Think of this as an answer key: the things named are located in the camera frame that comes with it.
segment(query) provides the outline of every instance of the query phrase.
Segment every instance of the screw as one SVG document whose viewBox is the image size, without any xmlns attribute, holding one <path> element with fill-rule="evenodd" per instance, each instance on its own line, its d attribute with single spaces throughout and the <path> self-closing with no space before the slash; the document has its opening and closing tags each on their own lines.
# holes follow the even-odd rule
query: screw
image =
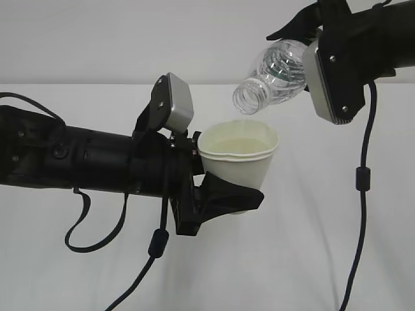
<svg viewBox="0 0 415 311">
<path fill-rule="evenodd" d="M 58 146 L 53 150 L 53 156 L 57 159 L 63 159 L 67 156 L 68 149 L 63 146 Z"/>
</svg>

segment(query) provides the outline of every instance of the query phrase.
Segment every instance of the paper cup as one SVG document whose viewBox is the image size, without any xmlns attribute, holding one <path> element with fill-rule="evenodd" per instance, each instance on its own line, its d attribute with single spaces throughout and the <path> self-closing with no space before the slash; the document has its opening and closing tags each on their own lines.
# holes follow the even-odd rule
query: paper cup
<svg viewBox="0 0 415 311">
<path fill-rule="evenodd" d="M 198 140 L 204 170 L 230 183 L 259 190 L 279 144 L 263 122 L 236 120 L 215 125 Z"/>
</svg>

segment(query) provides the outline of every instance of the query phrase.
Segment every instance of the clear plastic bottle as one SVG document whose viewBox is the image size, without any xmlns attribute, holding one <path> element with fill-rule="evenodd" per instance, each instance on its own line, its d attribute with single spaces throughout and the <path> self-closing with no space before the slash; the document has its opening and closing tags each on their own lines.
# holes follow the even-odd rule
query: clear plastic bottle
<svg viewBox="0 0 415 311">
<path fill-rule="evenodd" d="M 307 45 L 279 40 L 264 50 L 249 77 L 233 92 L 235 107 L 253 115 L 268 105 L 285 102 L 306 86 L 302 56 Z"/>
</svg>

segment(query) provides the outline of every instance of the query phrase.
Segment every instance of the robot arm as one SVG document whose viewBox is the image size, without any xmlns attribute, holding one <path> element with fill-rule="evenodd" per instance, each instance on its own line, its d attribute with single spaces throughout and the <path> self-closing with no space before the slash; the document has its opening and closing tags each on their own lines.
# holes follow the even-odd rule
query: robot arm
<svg viewBox="0 0 415 311">
<path fill-rule="evenodd" d="M 189 236 L 212 218 L 257 209 L 264 198 L 209 172 L 200 187 L 194 185 L 193 176 L 205 173 L 200 132 L 187 137 L 191 93 L 172 73 L 154 86 L 131 137 L 66 126 L 47 112 L 53 117 L 0 106 L 0 184 L 168 196 L 176 233 Z M 162 128 L 172 132 L 170 138 L 158 132 Z"/>
<path fill-rule="evenodd" d="M 346 0 L 318 0 L 267 38 L 301 38 L 323 26 L 303 66 L 316 113 L 329 122 L 351 122 L 365 84 L 415 65 L 415 0 L 386 3 L 352 14 Z"/>
</svg>

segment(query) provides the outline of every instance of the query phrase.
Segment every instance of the cable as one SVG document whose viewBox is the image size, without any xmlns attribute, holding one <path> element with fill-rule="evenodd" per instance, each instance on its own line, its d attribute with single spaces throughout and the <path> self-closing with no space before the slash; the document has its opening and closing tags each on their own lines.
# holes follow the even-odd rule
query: cable
<svg viewBox="0 0 415 311">
<path fill-rule="evenodd" d="M 144 279 L 147 272 L 150 270 L 154 261 L 160 258 L 163 255 L 164 249 L 169 240 L 169 233 L 166 231 L 167 226 L 167 214 L 169 211 L 169 154 L 170 148 L 166 147 L 165 150 L 165 169 L 164 169 L 164 180 L 163 180 L 163 199 L 161 201 L 161 215 L 160 215 L 160 228 L 157 229 L 152 237 L 150 246 L 148 248 L 148 254 L 150 258 L 147 260 L 147 263 L 144 265 L 143 269 L 131 284 L 131 286 L 119 296 L 105 311 L 112 311 L 120 303 L 122 303 L 129 295 L 133 293 L 134 290 L 139 286 L 140 282 Z"/>
<path fill-rule="evenodd" d="M 59 117 L 57 114 L 53 113 L 51 110 L 47 109 L 44 105 L 40 104 L 39 102 L 36 102 L 35 100 L 32 100 L 29 97 L 26 97 L 26 96 L 23 96 L 23 95 L 20 95 L 20 94 L 16 94 L 16 93 L 1 92 L 0 93 L 0 98 L 5 98 L 5 97 L 13 97 L 13 98 L 23 100 L 23 101 L 29 103 L 30 105 L 38 108 L 39 110 L 42 110 L 44 113 L 47 113 L 51 117 L 54 117 L 56 120 L 58 120 L 59 122 L 61 122 L 65 126 L 65 121 L 61 117 Z"/>
<path fill-rule="evenodd" d="M 357 267 L 359 265 L 359 261 L 361 259 L 363 244 L 364 244 L 364 236 L 366 234 L 366 221 L 367 221 L 367 206 L 366 206 L 366 191 L 370 189 L 370 169 L 366 167 L 366 159 L 368 155 L 368 145 L 370 140 L 370 134 L 372 132 L 372 128 L 375 122 L 376 116 L 376 106 L 377 106 L 377 90 L 375 82 L 369 83 L 370 88 L 370 112 L 369 112 L 369 119 L 366 125 L 366 130 L 364 132 L 363 144 L 362 144 L 362 154 L 361 154 L 361 167 L 357 169 L 357 189 L 361 193 L 361 228 L 359 233 L 359 241 L 357 242 L 357 249 L 355 259 L 353 261 L 353 265 L 351 266 L 348 283 L 346 286 L 346 291 L 344 293 L 344 298 L 342 305 L 340 307 L 340 311 L 345 311 L 348 305 L 351 288 L 353 286 L 353 281 L 355 279 Z"/>
<path fill-rule="evenodd" d="M 141 270 L 140 274 L 136 278 L 136 280 L 132 283 L 132 285 L 125 291 L 125 293 L 117 298 L 105 311 L 112 311 L 114 310 L 120 303 L 122 303 L 131 293 L 138 287 L 140 282 L 143 280 L 149 269 L 154 263 L 155 258 L 150 257 L 145 264 L 144 268 Z"/>
</svg>

